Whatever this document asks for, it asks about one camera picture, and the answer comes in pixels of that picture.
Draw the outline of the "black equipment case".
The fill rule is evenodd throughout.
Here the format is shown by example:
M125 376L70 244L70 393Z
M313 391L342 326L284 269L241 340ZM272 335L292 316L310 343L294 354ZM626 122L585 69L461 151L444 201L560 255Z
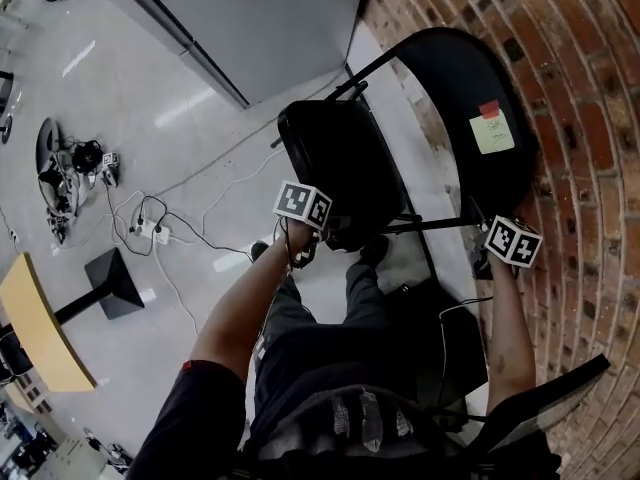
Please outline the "black equipment case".
M423 408L459 406L488 380L476 316L427 279L386 295L392 326L412 360Z

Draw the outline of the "person's black printed shirt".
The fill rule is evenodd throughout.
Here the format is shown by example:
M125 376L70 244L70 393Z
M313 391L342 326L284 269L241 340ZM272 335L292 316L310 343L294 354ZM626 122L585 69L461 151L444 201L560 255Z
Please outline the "person's black printed shirt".
M201 332L127 480L559 480L535 433L484 460L422 412L393 338L380 329L304 327L277 338L245 420L257 328L244 319Z

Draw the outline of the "white power strip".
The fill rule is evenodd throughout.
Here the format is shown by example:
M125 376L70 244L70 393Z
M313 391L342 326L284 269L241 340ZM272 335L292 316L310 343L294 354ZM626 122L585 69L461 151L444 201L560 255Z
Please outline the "white power strip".
M170 229L152 220L142 219L130 228L135 236L142 236L161 245L167 245L170 239Z

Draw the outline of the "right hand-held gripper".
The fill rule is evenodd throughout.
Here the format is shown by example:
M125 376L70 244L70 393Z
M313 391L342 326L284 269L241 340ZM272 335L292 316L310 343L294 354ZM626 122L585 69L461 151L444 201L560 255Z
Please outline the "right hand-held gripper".
M475 279L492 279L488 253L516 269L530 268L542 244L542 236L518 220L496 216L484 224L470 254Z

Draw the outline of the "small wooden side table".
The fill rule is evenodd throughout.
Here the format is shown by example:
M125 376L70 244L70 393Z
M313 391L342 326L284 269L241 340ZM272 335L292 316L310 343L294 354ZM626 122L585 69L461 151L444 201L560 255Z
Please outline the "small wooden side table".
M6 384L0 389L9 400L18 408L31 414L35 413L32 401L26 395L24 390L16 382Z

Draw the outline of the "yellow sticky note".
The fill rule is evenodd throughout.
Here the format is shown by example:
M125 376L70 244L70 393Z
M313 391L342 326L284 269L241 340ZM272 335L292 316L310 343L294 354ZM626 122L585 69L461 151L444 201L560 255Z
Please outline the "yellow sticky note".
M514 138L502 110L491 117L478 116L470 119L469 124L481 154L503 152L515 147Z

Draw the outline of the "black folding chair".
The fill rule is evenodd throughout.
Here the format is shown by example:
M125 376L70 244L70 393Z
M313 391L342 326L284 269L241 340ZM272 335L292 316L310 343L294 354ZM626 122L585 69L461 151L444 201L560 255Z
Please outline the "black folding chair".
M391 59L416 77L448 134L460 182L457 217L398 224L406 207L406 182L382 132L357 98L364 79ZM513 149L483 155L469 120L497 99L515 141ZM278 116L278 130L298 180L333 200L340 219L332 250L354 252L382 233L477 225L509 217L526 198L533 178L537 139L501 61L480 39L458 29L435 27L407 37L322 100L295 101Z

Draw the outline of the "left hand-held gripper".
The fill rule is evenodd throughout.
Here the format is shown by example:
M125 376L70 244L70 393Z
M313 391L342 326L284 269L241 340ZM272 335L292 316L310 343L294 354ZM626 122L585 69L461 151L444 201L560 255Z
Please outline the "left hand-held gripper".
M273 206L280 229L289 242L288 224L298 221L314 229L311 240L295 255L290 256L290 268L302 269L315 257L317 245L329 242L335 235L340 219L332 215L333 200L318 188L293 181L283 181Z

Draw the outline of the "person's grey trousers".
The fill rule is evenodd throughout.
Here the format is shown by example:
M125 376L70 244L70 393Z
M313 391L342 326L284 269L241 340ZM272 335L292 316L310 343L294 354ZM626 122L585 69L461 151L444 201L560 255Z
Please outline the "person's grey trousers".
M293 278L277 289L264 329L259 375L278 367L308 371L354 363L358 369L387 370L396 359L396 339L375 266L363 260L346 272L347 313L340 324L320 324L302 307Z

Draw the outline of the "small spare hand-held gripper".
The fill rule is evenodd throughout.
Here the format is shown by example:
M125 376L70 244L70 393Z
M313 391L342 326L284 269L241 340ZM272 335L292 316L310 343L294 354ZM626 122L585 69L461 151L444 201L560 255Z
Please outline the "small spare hand-held gripper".
M102 158L101 178L109 187L119 186L119 155L115 152L106 153Z

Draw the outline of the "small black floor gadget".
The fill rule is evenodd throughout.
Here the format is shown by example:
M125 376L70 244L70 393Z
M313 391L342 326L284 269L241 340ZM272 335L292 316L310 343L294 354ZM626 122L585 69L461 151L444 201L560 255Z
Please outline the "small black floor gadget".
M68 219L64 216L57 216L49 213L47 223L56 243L58 245L62 245L66 240Z

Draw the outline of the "black round device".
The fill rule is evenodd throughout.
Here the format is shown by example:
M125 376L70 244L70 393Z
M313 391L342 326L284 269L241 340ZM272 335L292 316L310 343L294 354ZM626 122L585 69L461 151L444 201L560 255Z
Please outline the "black round device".
M102 159L103 149L96 140L78 142L72 149L72 165L80 174L95 173L102 165Z

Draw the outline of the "wooden table with black base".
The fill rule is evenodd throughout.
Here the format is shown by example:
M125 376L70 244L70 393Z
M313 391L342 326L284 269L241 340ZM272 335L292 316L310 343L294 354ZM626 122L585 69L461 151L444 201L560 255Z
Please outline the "wooden table with black base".
M13 334L51 392L89 392L97 387L62 326L98 304L114 320L145 308L119 249L113 248L84 266L91 290L58 311L44 294L31 257L20 253L0 282L0 303L9 324L0 339Z

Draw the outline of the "grey partition panel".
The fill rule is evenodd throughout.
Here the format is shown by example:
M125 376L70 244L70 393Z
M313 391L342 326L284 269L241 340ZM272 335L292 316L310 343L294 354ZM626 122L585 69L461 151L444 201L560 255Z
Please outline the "grey partition panel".
M109 0L247 108L341 68L361 0Z

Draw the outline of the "person's right forearm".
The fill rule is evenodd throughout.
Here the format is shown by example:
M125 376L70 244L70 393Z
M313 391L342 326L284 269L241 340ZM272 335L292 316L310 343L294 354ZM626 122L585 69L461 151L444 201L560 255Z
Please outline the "person's right forearm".
M493 275L487 413L536 386L534 349L522 299L509 264L488 255Z

